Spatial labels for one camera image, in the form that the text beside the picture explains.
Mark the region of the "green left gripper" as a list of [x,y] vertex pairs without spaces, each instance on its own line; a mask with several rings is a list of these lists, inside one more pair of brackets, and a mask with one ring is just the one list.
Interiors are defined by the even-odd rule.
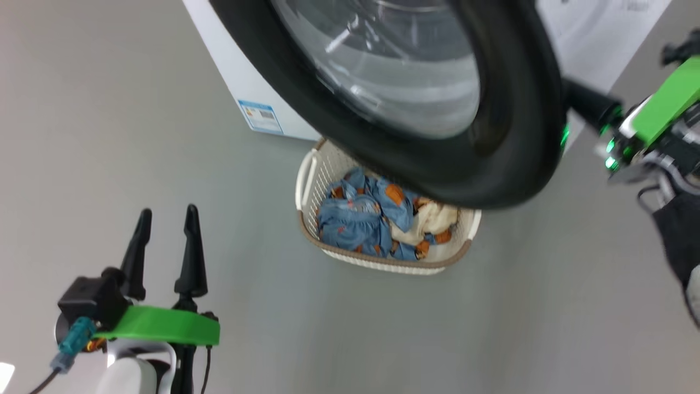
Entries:
[[[145,248],[150,241],[152,210],[145,208],[138,217],[120,270],[125,275],[120,287],[124,297],[144,301]],[[196,298],[208,294],[207,268],[203,252],[199,210],[194,204],[186,209],[183,232],[186,237],[180,277],[175,281],[178,294],[175,309],[154,306],[129,306],[112,329],[101,329],[94,338],[134,339],[185,346],[218,346],[221,326],[218,320],[197,312]]]

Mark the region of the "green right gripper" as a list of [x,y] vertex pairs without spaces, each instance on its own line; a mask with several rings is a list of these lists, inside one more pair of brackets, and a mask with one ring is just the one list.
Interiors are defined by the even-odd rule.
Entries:
[[698,182],[698,55],[663,55],[678,66],[635,107],[563,78],[568,107],[600,131],[600,154],[611,182]]

